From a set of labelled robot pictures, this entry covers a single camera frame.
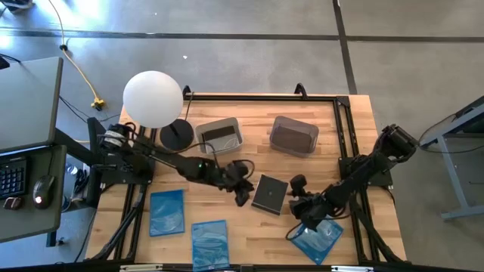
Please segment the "wooden table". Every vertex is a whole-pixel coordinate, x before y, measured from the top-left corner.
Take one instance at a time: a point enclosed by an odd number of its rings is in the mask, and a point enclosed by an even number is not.
[[[377,139],[377,130],[367,95],[349,96],[352,117],[360,153],[368,154]],[[269,147],[268,136],[276,116],[286,116],[319,127],[318,145],[306,159],[300,159]],[[188,121],[195,127],[227,117],[237,117],[244,136],[241,151],[219,156],[221,165],[233,159],[251,159],[256,171],[250,181],[256,185],[260,175],[268,175],[289,182],[297,174],[308,180],[307,190],[322,191],[340,179],[337,159],[340,157],[332,103],[309,101],[192,101]],[[120,123],[131,122],[123,109]],[[343,122],[347,133],[346,122]],[[197,148],[184,153],[202,156]],[[185,190],[185,233],[168,236],[149,236],[150,193],[167,190]],[[117,229],[126,195],[125,185],[114,185],[103,193],[90,236],[86,257],[99,252]],[[298,223],[291,215],[288,201],[284,200],[283,213],[275,216],[253,208],[251,199],[244,207],[237,207],[234,194],[215,187],[189,183],[174,169],[160,163],[155,178],[148,188],[143,220],[138,240],[136,263],[191,263],[191,225],[196,222],[225,219],[228,225],[230,262],[233,264],[314,264],[291,242],[284,239],[286,232]],[[396,211],[389,194],[380,189],[368,189],[374,226],[385,242],[400,258],[405,250],[400,235]],[[330,251],[323,264],[357,264],[351,219],[339,220],[343,235]],[[369,256],[368,237],[361,226],[365,252]],[[124,252],[129,247],[131,229],[128,229]]]

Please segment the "gray floor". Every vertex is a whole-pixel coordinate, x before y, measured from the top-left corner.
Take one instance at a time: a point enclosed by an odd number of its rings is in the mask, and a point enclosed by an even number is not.
[[[330,0],[53,1],[65,29],[108,32],[336,35]],[[480,37],[479,0],[340,0],[351,36]],[[6,11],[0,27],[58,29],[47,1],[24,14]],[[0,52],[21,60],[61,56],[58,37],[0,36]],[[70,38],[76,62],[109,105],[89,108],[92,95],[68,63],[61,94],[91,116],[119,112],[129,78],[143,70],[171,74],[195,91],[348,94],[338,41]],[[350,42],[359,94],[369,94],[378,128],[397,123],[415,137],[484,92],[484,43]],[[87,129],[64,105],[58,128],[86,139]],[[408,259],[416,264],[482,270],[484,216],[443,222],[458,207],[439,154],[417,152],[392,170],[396,208]],[[0,267],[72,261],[90,211],[63,215],[67,246],[46,249],[45,236],[0,245]],[[14,250],[32,254],[15,258]]]

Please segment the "black lamp base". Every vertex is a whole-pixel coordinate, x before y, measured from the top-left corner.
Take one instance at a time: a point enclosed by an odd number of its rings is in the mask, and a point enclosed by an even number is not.
[[[194,130],[189,122],[177,119],[161,128],[160,141],[169,150],[180,151],[189,147],[194,141]]]

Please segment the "black mouse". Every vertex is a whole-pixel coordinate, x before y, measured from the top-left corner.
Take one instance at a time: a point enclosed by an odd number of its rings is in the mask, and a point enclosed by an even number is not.
[[[52,187],[55,177],[50,175],[42,176],[33,187],[33,205],[37,209],[46,209],[52,202]]]

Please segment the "blue plastic case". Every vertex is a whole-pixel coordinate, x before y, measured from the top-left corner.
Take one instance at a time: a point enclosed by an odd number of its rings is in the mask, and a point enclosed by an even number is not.
[[[183,190],[152,193],[150,196],[150,236],[184,232]]]
[[[193,271],[230,267],[225,220],[191,225]]]
[[[313,262],[320,265],[340,238],[343,228],[332,220],[323,220],[316,228],[318,232],[310,230],[302,224],[296,232],[296,235],[301,234],[291,242]]]

